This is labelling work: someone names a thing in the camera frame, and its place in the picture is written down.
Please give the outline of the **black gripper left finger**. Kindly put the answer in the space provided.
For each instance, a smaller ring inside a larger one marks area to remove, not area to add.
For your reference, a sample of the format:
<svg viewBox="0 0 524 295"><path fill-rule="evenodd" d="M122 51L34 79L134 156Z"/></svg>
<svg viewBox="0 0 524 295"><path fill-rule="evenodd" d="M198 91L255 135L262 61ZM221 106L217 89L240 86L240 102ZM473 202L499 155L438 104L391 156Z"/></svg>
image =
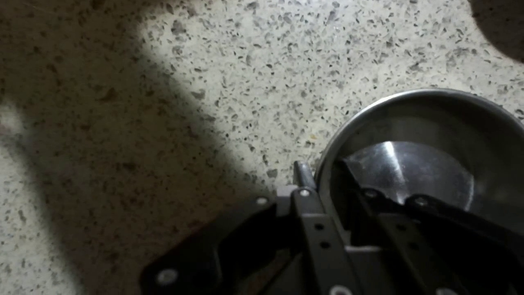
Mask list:
<svg viewBox="0 0 524 295"><path fill-rule="evenodd" d="M291 209L303 232L307 276L316 295L358 295L358 281L334 222L317 196L312 171L294 161L293 178L296 189L291 194Z"/></svg>

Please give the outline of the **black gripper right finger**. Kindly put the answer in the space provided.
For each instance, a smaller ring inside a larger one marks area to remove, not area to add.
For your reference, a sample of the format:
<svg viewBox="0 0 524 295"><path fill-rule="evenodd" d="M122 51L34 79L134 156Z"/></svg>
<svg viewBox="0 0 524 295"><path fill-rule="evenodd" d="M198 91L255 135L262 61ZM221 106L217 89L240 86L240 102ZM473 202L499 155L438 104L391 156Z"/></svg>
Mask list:
<svg viewBox="0 0 524 295"><path fill-rule="evenodd" d="M406 292L416 295L524 295L522 237L430 196L404 204L366 189L342 161L337 192L355 215L343 217L363 243L384 248Z"/></svg>

